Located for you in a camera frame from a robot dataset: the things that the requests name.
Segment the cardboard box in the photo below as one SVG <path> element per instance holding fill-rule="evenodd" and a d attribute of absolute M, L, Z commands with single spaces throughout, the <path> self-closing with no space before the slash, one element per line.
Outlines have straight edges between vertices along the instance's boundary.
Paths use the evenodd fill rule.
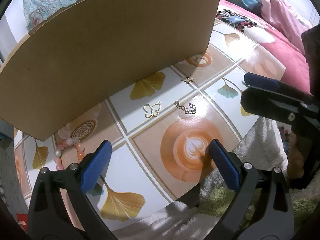
<path fill-rule="evenodd" d="M 121 89 L 206 51 L 218 4 L 79 0 L 60 9 L 1 66 L 0 117 L 47 139 Z"/>

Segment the pink fabric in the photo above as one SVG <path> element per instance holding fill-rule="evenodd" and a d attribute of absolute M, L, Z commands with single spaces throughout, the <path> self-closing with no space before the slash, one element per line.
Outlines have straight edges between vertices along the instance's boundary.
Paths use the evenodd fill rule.
<path fill-rule="evenodd" d="M 305 54 L 301 34 L 309 28 L 303 26 L 292 13 L 292 6 L 286 0 L 260 0 L 262 18 L 280 31 Z"/>
<path fill-rule="evenodd" d="M 263 25 L 264 30 L 273 36 L 274 41 L 263 43 L 256 40 L 256 42 L 268 50 L 286 67 L 281 81 L 304 92 L 310 93 L 309 67 L 304 55 L 297 47 L 292 45 L 282 33 L 255 14 L 225 0 L 220 0 L 220 5 L 224 5 L 230 8 L 231 11 L 244 15 L 252 21 Z"/>

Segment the chain link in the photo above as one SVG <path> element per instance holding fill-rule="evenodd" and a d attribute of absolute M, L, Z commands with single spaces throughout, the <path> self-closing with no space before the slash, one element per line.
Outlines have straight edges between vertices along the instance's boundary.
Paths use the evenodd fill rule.
<path fill-rule="evenodd" d="M 183 110 L 185 114 L 195 114 L 196 113 L 197 109 L 196 109 L 195 105 L 190 103 L 189 106 L 192 108 L 192 110 L 189 110 L 188 108 L 185 108 L 184 106 L 180 106 L 179 103 L 180 103 L 180 101 L 177 100 L 177 101 L 175 101 L 174 104 L 177 106 L 178 109 Z"/>

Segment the butterfly outline pendant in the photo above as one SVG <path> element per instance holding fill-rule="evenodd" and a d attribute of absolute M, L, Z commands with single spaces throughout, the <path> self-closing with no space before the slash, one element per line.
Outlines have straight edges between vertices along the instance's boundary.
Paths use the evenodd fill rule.
<path fill-rule="evenodd" d="M 190 84 L 190 81 L 193 82 L 195 79 L 190 75 L 190 76 L 188 76 L 186 78 L 182 78 L 181 80 L 184 81 L 187 84 Z"/>
<path fill-rule="evenodd" d="M 148 115 L 148 111 L 146 110 L 146 107 L 149 107 L 151 110 L 151 113 L 149 115 Z M 161 102 L 155 103 L 152 107 L 149 104 L 145 104 L 143 106 L 143 111 L 146 112 L 146 114 L 145 114 L 146 118 L 157 117 L 159 115 L 160 109 L 161 109 Z"/>

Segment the patterned tablecloth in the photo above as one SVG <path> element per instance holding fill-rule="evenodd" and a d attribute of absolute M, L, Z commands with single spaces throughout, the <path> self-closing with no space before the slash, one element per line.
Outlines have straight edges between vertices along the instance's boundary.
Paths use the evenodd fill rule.
<path fill-rule="evenodd" d="M 14 154 L 27 205 L 43 166 L 56 170 L 54 152 L 63 139 L 78 136 L 85 153 L 107 139 L 113 153 L 108 167 L 87 196 L 110 230 L 130 225 L 162 209 L 189 191 L 215 168 L 206 148 L 218 138 L 232 151 L 258 116 L 240 105 L 246 72 L 280 80 L 284 66 L 243 33 L 216 20 L 205 53 L 132 84 L 82 114 L 46 141 L 15 130 Z M 181 79 L 192 76 L 187 84 Z M 185 114 L 174 102 L 190 108 Z M 159 109 L 157 117 L 145 115 Z M 77 162 L 77 150 L 62 151 L 65 168 Z M 61 191 L 73 223 L 65 191 Z"/>

